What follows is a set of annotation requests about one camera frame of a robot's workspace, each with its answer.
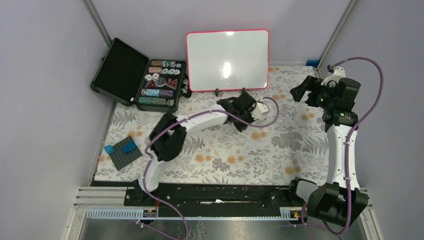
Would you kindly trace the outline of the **pink framed whiteboard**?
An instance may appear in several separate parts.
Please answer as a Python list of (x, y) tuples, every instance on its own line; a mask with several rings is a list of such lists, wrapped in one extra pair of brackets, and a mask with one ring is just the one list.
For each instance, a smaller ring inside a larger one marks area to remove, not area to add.
[(267, 29), (197, 31), (186, 35), (192, 92), (260, 90), (268, 86)]

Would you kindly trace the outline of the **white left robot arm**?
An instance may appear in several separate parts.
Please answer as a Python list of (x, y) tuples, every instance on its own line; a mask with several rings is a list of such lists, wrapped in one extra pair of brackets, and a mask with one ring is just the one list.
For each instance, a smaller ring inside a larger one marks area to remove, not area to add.
[(179, 156), (188, 135), (227, 123), (232, 123), (242, 132), (268, 110), (262, 101), (244, 91), (238, 97), (220, 99), (210, 108), (192, 115), (164, 114), (149, 135), (150, 142), (145, 153), (150, 160), (138, 179), (140, 188), (136, 199), (144, 206), (154, 202), (154, 191), (159, 186), (166, 164)]

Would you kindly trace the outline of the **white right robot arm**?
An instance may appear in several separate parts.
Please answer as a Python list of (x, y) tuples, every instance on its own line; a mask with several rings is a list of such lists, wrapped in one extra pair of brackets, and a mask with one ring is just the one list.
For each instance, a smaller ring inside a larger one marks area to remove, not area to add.
[(368, 205), (368, 196), (360, 191), (355, 176), (355, 141), (358, 116), (352, 111), (361, 84), (342, 77), (325, 82), (307, 76), (290, 90), (296, 102), (307, 94), (309, 107), (323, 109), (322, 120), (328, 141), (328, 173), (326, 182), (296, 177), (289, 184), (287, 201), (293, 206), (307, 204), (307, 214), (326, 223), (350, 226)]

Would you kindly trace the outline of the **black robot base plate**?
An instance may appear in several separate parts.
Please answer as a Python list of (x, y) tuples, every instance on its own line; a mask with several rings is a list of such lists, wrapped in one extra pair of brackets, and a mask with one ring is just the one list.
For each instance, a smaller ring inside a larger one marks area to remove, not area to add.
[(303, 200), (295, 196), (287, 185), (160, 183), (150, 194), (174, 206), (215, 200), (257, 203), (265, 207), (292, 207), (303, 204)]

